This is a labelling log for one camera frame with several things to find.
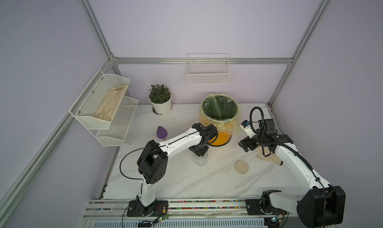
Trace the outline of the cream jar lid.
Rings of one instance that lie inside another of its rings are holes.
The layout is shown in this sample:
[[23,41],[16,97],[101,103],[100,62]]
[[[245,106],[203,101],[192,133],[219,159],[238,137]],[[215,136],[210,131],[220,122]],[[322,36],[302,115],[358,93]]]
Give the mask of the cream jar lid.
[[235,164],[234,164],[234,168],[235,168],[236,172],[241,174],[241,175],[245,175],[249,171],[249,165],[244,160],[236,161]]

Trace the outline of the ribbed glass oatmeal jar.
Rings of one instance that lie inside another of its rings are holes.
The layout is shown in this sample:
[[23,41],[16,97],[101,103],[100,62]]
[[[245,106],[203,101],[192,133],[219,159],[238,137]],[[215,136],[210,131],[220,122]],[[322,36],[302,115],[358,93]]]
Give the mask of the ribbed glass oatmeal jar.
[[203,156],[199,156],[198,154],[194,155],[195,157],[195,163],[198,166],[204,166],[208,161],[208,151]]

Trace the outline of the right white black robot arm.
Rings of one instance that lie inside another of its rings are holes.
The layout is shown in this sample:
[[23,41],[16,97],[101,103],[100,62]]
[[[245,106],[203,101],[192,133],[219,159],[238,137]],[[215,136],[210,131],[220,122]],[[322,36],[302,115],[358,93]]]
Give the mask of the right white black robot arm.
[[342,223],[346,193],[340,186],[331,185],[319,175],[309,162],[298,152],[291,138],[279,134],[272,119],[259,120],[259,129],[244,120],[240,127],[247,137],[238,144],[245,151],[258,147],[269,149],[267,156],[276,155],[298,181],[305,193],[302,198],[294,198],[280,190],[267,190],[259,201],[260,212],[271,215],[282,210],[299,217],[308,228],[319,228]]

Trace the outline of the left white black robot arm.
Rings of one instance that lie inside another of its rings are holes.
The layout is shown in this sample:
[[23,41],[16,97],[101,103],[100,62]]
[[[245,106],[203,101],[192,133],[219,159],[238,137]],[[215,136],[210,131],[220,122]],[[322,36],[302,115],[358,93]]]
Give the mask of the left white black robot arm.
[[146,208],[156,200],[155,184],[165,175],[167,163],[171,158],[184,150],[190,150],[195,156],[203,158],[208,152],[210,141],[217,136],[218,131],[214,125],[205,127],[201,123],[195,123],[186,132],[169,140],[148,142],[137,161],[138,172],[143,178],[139,195],[141,205]]

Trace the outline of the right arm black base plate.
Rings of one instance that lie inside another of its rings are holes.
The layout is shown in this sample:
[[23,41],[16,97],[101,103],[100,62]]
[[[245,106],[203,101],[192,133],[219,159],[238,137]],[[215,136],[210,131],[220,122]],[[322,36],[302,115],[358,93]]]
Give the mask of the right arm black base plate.
[[286,211],[276,208],[262,208],[261,199],[246,199],[245,206],[249,216],[260,215],[287,215]]

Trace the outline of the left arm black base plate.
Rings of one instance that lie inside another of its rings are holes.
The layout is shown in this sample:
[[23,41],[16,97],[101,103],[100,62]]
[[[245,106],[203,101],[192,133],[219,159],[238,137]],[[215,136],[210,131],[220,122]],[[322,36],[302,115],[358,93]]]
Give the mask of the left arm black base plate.
[[140,200],[133,200],[129,202],[126,212],[127,217],[158,217],[163,215],[168,210],[168,201],[157,201],[145,207]]

